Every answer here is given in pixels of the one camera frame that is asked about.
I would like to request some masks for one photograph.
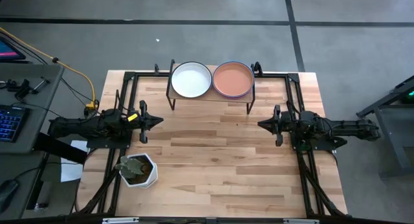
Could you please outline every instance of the hexagonal pot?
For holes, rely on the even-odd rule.
[[[152,166],[151,173],[149,174],[147,180],[143,183],[133,184],[133,183],[131,183],[130,179],[124,178],[124,176],[122,176],[121,171],[119,171],[119,174],[122,176],[122,179],[124,179],[124,182],[127,184],[128,187],[130,187],[130,188],[132,188],[132,187],[149,188],[151,185],[153,185],[155,183],[155,181],[157,181],[157,179],[158,179],[157,164],[155,164],[155,162],[153,162],[151,160],[151,158],[148,156],[148,154],[138,153],[138,154],[134,154],[134,155],[127,155],[127,157],[147,161],[147,163],[151,164],[151,166]]]

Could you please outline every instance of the gray concrete floor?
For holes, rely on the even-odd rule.
[[[414,21],[414,0],[292,0],[292,5],[298,21]],[[0,14],[109,19],[288,19],[285,0],[3,0]],[[154,63],[164,69],[172,58],[176,62],[196,60],[207,64],[260,61],[266,71],[298,70],[290,29],[283,26],[0,26],[87,74],[97,97],[102,93],[107,70],[152,69]],[[305,69],[317,73],[325,112],[331,119],[356,118],[357,111],[384,96],[414,71],[412,28],[298,27],[298,35]],[[64,77],[89,94],[89,85],[83,78],[68,72]],[[62,85],[51,109],[67,117],[82,114],[82,105]],[[414,178],[384,181],[378,176],[379,171],[394,163],[384,139],[349,139],[349,144],[338,150],[338,167],[351,215],[414,222]],[[26,217],[67,214],[75,187],[76,183],[56,185],[50,209],[42,214],[28,213]]]

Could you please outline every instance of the metal bracket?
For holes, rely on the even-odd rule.
[[[298,83],[299,82],[299,74],[297,73],[288,73],[287,76],[293,81]]]
[[[319,224],[319,220],[312,220],[312,219],[284,219],[283,223],[285,224]]]
[[[138,223],[139,217],[136,218],[104,218],[102,224],[129,224],[129,223]]]
[[[252,64],[250,67],[252,68],[254,74],[257,72],[258,77],[263,77],[263,70],[261,69],[259,62]]]
[[[158,65],[157,65],[157,64],[155,64],[155,65],[154,65],[154,74],[155,74],[155,75],[160,74],[160,68],[158,67]]]
[[[124,74],[124,81],[129,81],[134,76],[135,76],[135,72],[125,72],[125,74]]]

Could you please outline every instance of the yellow label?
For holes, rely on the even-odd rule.
[[[135,113],[134,115],[131,115],[130,117],[128,117],[128,121],[133,121],[136,117],[138,117],[138,115]]]

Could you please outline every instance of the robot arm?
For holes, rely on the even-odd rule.
[[[148,114],[147,104],[143,100],[140,101],[140,110],[141,115],[138,111],[131,111],[129,117],[118,109],[102,111],[102,115],[86,119],[58,117],[50,120],[48,134],[54,138],[79,134],[86,139],[103,137],[117,140],[125,137],[128,131],[141,129],[140,142],[147,143],[146,131],[164,119]]]
[[[299,119],[294,120],[292,111],[281,112],[279,105],[275,106],[272,118],[260,121],[257,125],[276,134],[276,146],[283,143],[282,132],[291,132],[293,139],[298,141],[298,146],[311,143],[319,150],[335,150],[343,146],[347,143],[341,138],[343,136],[369,141],[380,137],[378,127],[370,120],[329,120],[312,111],[302,111],[299,113]]]

